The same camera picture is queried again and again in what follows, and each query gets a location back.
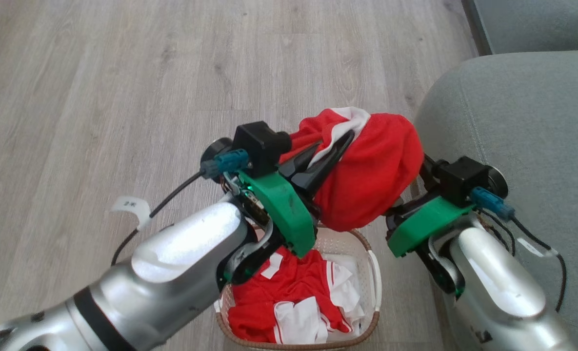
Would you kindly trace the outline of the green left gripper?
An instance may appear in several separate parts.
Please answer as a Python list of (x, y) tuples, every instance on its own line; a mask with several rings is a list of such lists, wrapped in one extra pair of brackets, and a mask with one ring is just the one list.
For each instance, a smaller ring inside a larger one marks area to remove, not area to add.
[(278, 171), (253, 177), (239, 171), (239, 179), (262, 204), (288, 249), (303, 258), (314, 247), (316, 234), (311, 214), (293, 186), (313, 197), (354, 140), (349, 130), (331, 145), (329, 153), (309, 166), (320, 143), (314, 143), (282, 161)]

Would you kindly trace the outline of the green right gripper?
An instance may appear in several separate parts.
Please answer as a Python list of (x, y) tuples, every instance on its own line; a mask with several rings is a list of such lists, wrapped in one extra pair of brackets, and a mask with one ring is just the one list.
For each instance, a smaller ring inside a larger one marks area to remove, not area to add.
[[(440, 190), (437, 172), (438, 163), (424, 154), (420, 178), (426, 191)], [(425, 195), (410, 202), (399, 198), (385, 211), (388, 247), (395, 257), (404, 257), (429, 238), (448, 231), (458, 218), (467, 215), (472, 209), (470, 203), (460, 207), (440, 195)]]

